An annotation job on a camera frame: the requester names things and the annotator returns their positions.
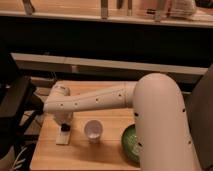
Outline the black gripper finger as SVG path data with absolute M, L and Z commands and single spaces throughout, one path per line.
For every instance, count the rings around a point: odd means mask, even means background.
M 61 131 L 69 131 L 69 130 L 70 130 L 70 125 L 68 125 L 68 124 L 62 124 Z

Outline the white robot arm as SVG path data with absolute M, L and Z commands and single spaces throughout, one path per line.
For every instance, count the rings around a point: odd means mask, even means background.
M 187 110 L 177 83 L 162 73 L 137 82 L 70 96 L 54 85 L 44 104 L 48 113 L 63 114 L 131 108 L 134 114 L 140 171 L 202 171 L 190 134 Z

